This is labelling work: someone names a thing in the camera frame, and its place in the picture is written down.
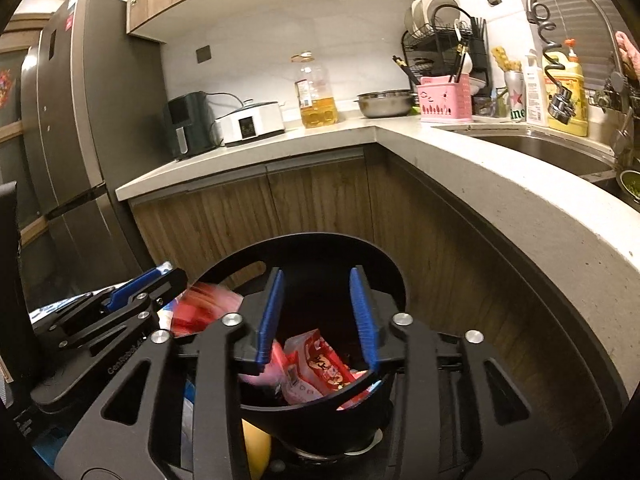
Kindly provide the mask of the pink plastic bag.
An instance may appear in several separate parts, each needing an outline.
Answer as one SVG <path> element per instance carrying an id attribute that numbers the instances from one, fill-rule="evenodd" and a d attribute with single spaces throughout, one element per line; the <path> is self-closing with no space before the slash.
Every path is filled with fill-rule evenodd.
<path id="1" fill-rule="evenodd" d="M 242 382 L 258 387 L 277 388 L 285 380 L 285 372 L 288 367 L 288 357 L 284 353 L 281 345 L 275 340 L 271 347 L 269 363 L 262 372 L 257 375 L 239 374 Z"/>

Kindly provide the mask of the red white snack bag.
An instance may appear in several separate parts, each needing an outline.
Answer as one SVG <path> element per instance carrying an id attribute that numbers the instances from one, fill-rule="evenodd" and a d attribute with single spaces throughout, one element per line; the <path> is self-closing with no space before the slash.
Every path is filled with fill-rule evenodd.
<path id="1" fill-rule="evenodd" d="M 366 374 L 364 370 L 350 370 L 320 330 L 288 338 L 283 351 L 288 357 L 288 367 L 281 389 L 288 404 L 319 400 Z"/>

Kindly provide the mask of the red paper cup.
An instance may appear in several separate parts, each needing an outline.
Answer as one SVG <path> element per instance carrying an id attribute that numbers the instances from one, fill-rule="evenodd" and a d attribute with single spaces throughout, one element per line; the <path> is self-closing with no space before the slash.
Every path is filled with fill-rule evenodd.
<path id="1" fill-rule="evenodd" d="M 243 297 L 224 285 L 198 282 L 177 299 L 171 331 L 176 336 L 201 333 L 227 313 L 238 312 Z"/>

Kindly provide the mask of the black round trash bin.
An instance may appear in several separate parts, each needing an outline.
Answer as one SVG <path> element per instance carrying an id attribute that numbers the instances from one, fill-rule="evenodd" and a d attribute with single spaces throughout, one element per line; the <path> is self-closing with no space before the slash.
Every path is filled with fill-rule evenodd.
<path id="1" fill-rule="evenodd" d="M 404 362 L 388 330 L 406 305 L 398 266 L 366 240 L 307 232 L 238 250 L 201 280 L 220 284 L 256 262 L 266 270 L 240 287 L 247 337 L 233 350 L 243 418 L 311 455 L 367 445 Z"/>

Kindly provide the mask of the wooden lower cabinets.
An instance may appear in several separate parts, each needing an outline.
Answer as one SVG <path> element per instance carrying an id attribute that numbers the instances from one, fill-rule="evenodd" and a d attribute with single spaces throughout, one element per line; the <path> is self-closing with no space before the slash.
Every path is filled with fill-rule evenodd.
<path id="1" fill-rule="evenodd" d="M 537 414 L 584 462 L 628 402 L 620 375 L 566 296 L 471 207 L 386 148 L 291 157 L 130 200 L 157 261 L 199 278 L 266 238 L 337 232 L 400 267 L 412 314 L 433 330 L 479 330 Z"/>

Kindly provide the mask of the dark grey refrigerator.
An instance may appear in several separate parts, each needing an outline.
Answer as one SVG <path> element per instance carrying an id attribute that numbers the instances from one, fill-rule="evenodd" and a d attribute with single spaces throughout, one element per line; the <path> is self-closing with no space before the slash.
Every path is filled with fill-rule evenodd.
<path id="1" fill-rule="evenodd" d="M 122 0 L 65 0 L 22 66 L 32 184 L 75 294 L 152 268 L 120 186 L 169 162 L 160 46 L 126 33 Z"/>

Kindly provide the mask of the cooking oil bottle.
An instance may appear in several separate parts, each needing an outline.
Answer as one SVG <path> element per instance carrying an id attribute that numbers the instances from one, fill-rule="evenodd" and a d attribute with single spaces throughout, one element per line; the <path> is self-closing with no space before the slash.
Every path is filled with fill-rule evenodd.
<path id="1" fill-rule="evenodd" d="M 310 51 L 293 55 L 291 62 L 296 70 L 295 89 L 304 127 L 335 125 L 338 114 L 326 68 Z"/>

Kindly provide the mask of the steel bowl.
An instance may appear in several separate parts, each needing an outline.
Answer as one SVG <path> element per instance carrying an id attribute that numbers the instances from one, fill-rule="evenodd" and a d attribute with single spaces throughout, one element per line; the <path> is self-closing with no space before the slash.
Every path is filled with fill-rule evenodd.
<path id="1" fill-rule="evenodd" d="M 407 116 L 415 102 L 416 94 L 408 89 L 373 91 L 357 96 L 360 112 L 371 119 Z"/>

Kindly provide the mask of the white rice cooker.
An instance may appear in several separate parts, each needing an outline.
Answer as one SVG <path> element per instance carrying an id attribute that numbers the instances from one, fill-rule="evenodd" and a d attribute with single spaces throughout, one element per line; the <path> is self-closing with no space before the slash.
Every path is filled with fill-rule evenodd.
<path id="1" fill-rule="evenodd" d="M 225 146 L 269 138 L 285 132 L 280 106 L 276 101 L 244 105 L 216 119 Z"/>

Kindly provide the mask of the pink utensil basket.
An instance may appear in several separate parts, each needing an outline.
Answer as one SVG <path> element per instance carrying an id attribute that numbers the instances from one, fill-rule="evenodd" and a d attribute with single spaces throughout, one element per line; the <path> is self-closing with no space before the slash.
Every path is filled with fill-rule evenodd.
<path id="1" fill-rule="evenodd" d="M 469 76 L 458 81 L 448 76 L 422 77 L 416 87 L 422 122 L 470 122 L 472 100 Z"/>

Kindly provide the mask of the steel sink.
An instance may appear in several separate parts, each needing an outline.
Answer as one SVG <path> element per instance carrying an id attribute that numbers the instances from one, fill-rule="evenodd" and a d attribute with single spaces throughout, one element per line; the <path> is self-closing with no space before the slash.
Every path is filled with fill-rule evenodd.
<path id="1" fill-rule="evenodd" d="M 510 148 L 591 183 L 615 178 L 613 156 L 575 138 L 524 127 L 486 129 L 455 125 L 446 126 L 445 130 Z"/>

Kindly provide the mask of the beer can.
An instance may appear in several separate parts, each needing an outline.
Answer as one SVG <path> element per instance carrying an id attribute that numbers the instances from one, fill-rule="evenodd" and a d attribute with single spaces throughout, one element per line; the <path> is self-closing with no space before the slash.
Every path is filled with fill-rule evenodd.
<path id="1" fill-rule="evenodd" d="M 514 122 L 522 122 L 526 119 L 524 75 L 520 70 L 507 70 L 504 82 L 508 89 L 510 118 Z"/>

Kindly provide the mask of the wooden glass door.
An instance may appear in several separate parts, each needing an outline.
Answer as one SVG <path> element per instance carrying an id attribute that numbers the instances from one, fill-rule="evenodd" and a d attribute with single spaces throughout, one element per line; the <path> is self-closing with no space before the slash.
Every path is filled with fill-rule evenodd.
<path id="1" fill-rule="evenodd" d="M 1 181 L 17 184 L 17 225 L 21 235 L 21 279 L 28 310 L 49 301 L 54 263 L 48 225 L 32 185 L 24 134 L 21 80 L 28 49 L 50 15 L 15 14 L 1 32 Z"/>

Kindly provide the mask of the white soap bottle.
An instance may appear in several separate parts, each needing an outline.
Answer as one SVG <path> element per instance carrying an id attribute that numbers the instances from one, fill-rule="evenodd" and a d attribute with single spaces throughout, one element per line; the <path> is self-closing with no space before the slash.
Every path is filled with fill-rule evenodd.
<path id="1" fill-rule="evenodd" d="M 544 71 L 538 64 L 538 55 L 535 50 L 530 50 L 526 54 L 523 74 L 526 87 L 526 122 L 545 127 L 548 125 L 547 92 Z"/>

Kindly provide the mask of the black dish rack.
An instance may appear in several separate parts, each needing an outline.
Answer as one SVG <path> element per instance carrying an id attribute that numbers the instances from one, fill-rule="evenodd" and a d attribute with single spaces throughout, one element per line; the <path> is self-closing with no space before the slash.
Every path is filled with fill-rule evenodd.
<path id="1" fill-rule="evenodd" d="M 473 64 L 472 96 L 489 98 L 492 81 L 486 20 L 471 16 L 453 4 L 438 6 L 431 18 L 433 21 L 414 32 L 404 32 L 401 37 L 402 55 L 413 75 L 418 79 L 422 76 L 448 78 L 454 70 L 458 36 L 461 36 L 468 45 L 465 59 Z"/>

